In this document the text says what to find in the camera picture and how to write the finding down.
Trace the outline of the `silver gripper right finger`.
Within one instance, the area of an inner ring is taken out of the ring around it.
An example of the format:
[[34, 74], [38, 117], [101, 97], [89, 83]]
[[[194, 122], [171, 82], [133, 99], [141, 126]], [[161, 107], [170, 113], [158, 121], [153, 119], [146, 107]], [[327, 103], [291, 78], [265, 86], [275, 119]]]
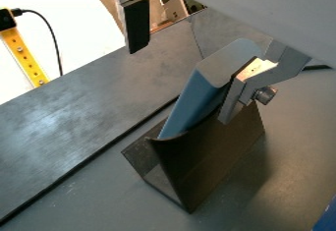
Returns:
[[219, 121], [227, 124], [251, 100], [269, 104], [278, 93], [273, 84], [294, 78], [310, 60], [305, 53], [273, 40], [265, 58], [254, 57], [231, 77]]

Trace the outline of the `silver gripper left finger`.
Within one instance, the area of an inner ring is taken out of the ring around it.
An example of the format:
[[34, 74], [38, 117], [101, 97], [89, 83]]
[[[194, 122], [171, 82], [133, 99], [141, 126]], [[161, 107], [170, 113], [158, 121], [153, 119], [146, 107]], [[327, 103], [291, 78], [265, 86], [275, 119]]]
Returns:
[[125, 25], [126, 45], [135, 53], [150, 42], [150, 0], [117, 0]]

